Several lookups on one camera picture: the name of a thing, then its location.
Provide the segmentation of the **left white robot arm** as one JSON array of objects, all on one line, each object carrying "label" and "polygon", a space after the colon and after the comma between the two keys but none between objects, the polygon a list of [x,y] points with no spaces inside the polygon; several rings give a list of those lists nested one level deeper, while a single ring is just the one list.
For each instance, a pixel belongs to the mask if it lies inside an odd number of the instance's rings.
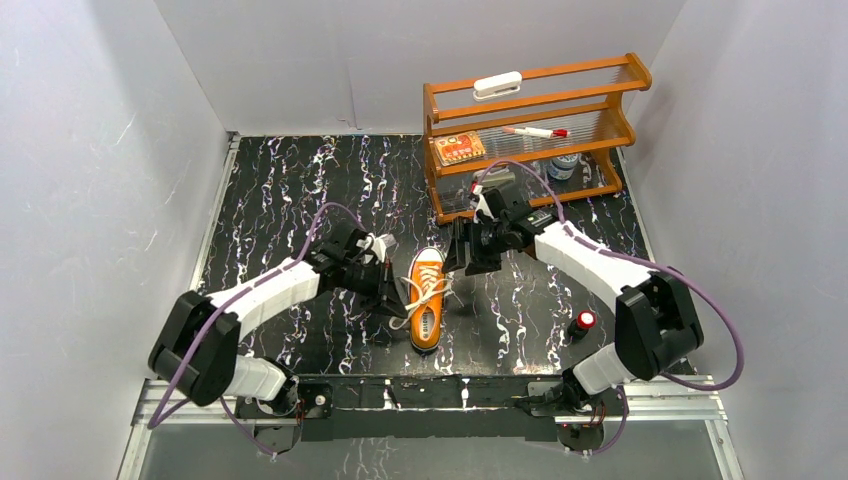
[{"label": "left white robot arm", "polygon": [[299,380],[265,358],[239,354],[240,342],[281,312],[332,292],[358,296],[364,309],[398,317],[406,303],[387,250],[391,234],[367,233],[351,224],[332,228],[303,258],[287,258],[240,287],[213,294],[181,294],[148,357],[159,377],[203,407],[223,396],[251,398],[266,412],[286,416],[299,402]]}]

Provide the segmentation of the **orange canvas sneaker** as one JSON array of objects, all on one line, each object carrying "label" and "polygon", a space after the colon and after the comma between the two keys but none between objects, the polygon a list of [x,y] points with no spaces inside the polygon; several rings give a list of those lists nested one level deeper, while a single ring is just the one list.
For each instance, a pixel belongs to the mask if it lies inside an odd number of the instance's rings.
[{"label": "orange canvas sneaker", "polygon": [[443,265],[442,252],[425,247],[412,260],[407,276],[412,306],[410,340],[422,353],[434,350],[440,341],[444,295],[449,287]]}]

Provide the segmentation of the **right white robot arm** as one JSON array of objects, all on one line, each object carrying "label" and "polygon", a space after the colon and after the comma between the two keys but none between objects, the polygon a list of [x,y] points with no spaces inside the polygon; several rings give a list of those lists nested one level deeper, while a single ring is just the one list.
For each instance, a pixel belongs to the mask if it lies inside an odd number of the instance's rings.
[{"label": "right white robot arm", "polygon": [[563,373],[556,397],[571,411],[590,413],[604,391],[651,380],[702,346],[691,294],[674,272],[616,257],[571,222],[533,208],[513,182],[477,186],[475,195],[474,215],[452,222],[444,272],[495,272],[506,252],[531,251],[578,281],[615,316],[612,343]]}]

